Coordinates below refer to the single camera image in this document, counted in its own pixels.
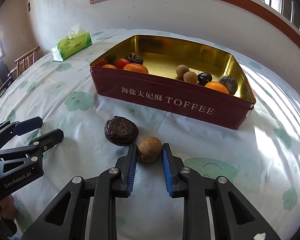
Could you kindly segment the person left hand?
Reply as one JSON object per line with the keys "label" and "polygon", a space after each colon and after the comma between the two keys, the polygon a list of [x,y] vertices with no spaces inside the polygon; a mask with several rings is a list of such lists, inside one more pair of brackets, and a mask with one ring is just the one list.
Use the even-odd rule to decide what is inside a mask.
{"label": "person left hand", "polygon": [[3,218],[6,219],[15,219],[17,216],[17,210],[14,205],[14,198],[10,194],[4,199],[0,200],[0,220]]}

